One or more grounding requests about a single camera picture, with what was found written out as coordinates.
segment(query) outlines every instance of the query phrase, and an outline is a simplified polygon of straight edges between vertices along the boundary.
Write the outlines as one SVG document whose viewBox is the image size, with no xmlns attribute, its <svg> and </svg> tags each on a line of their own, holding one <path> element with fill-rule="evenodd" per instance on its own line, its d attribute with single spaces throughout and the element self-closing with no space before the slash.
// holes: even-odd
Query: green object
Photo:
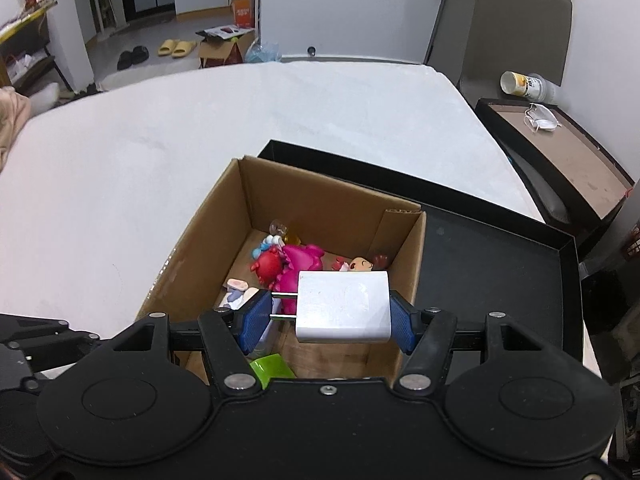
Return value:
<svg viewBox="0 0 640 480">
<path fill-rule="evenodd" d="M 266 388 L 272 379 L 295 379 L 296 376 L 284 362 L 280 354 L 267 355 L 250 363 L 255 374 L 260 379 L 262 387 Z"/>
</svg>

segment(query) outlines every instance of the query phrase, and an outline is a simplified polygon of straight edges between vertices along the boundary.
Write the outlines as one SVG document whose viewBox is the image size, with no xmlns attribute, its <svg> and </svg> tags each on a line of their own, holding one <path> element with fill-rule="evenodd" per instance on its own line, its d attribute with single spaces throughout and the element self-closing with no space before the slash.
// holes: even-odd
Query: floor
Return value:
<svg viewBox="0 0 640 480">
<path fill-rule="evenodd" d="M 153 20 L 149 20 L 149 18 L 142 18 L 142 20 L 145 20 L 142 22 L 143 25 L 148 22 L 153 23 Z M 175 17 L 166 22 L 164 17 L 159 16 L 155 24 L 143 27 L 140 27 L 140 23 L 137 21 L 131 22 L 129 27 L 89 49 L 89 61 L 94 69 L 95 82 L 99 85 L 108 75 L 117 72 L 118 58 L 124 50 L 132 50 L 137 45 L 144 45 L 148 48 L 149 59 L 137 65 L 137 67 L 176 63 L 177 61 L 171 56 L 158 56 L 158 48 L 164 40 L 196 41 L 201 39 L 196 35 L 197 30 L 217 27 L 227 23 L 233 23 L 231 13 L 228 16 L 215 16 L 186 22 L 178 22 Z M 189 57 L 195 58 L 196 55 L 196 50 L 194 49 Z"/>
</svg>

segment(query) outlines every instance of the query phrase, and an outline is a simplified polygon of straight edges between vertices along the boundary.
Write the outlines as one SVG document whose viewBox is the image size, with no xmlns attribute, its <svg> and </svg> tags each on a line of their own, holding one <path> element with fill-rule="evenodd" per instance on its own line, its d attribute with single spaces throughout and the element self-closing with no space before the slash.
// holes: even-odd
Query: magenta plush toy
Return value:
<svg viewBox="0 0 640 480">
<path fill-rule="evenodd" d="M 276 292 L 297 292 L 298 277 L 301 270 L 322 270 L 324 250 L 316 245 L 285 245 L 282 248 L 285 256 L 285 268 L 276 278 L 273 290 Z M 282 310 L 284 314 L 295 314 L 297 311 L 296 300 L 283 299 Z"/>
</svg>

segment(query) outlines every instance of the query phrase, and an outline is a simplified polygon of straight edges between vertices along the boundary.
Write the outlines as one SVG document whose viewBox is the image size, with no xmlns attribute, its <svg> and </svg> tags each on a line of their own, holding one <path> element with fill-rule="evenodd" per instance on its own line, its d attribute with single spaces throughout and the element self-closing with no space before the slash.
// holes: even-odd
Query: slipper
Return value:
<svg viewBox="0 0 640 480">
<path fill-rule="evenodd" d="M 125 50 L 122 54 L 120 54 L 120 59 L 118 60 L 118 70 L 124 70 L 126 68 L 129 68 L 131 65 L 131 52 L 129 50 Z"/>
<path fill-rule="evenodd" d="M 195 41 L 182 41 L 180 40 L 178 44 L 175 46 L 174 53 L 171 54 L 172 57 L 186 57 L 196 46 Z"/>
<path fill-rule="evenodd" d="M 131 62 L 134 65 L 142 63 L 149 59 L 149 51 L 146 49 L 146 46 L 136 46 L 131 52 Z"/>
<path fill-rule="evenodd" d="M 175 50 L 175 46 L 178 44 L 179 40 L 164 40 L 164 43 L 160 45 L 158 49 L 158 56 L 168 56 L 172 54 Z"/>
</svg>

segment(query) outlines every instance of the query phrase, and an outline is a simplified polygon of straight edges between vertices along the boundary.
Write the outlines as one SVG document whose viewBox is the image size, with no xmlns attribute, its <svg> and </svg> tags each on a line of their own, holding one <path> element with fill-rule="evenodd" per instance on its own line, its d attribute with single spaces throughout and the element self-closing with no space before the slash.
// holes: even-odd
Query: pink cloth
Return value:
<svg viewBox="0 0 640 480">
<path fill-rule="evenodd" d="M 29 98 L 17 94 L 11 86 L 0 88 L 0 171 L 9 150 L 31 113 Z"/>
</svg>

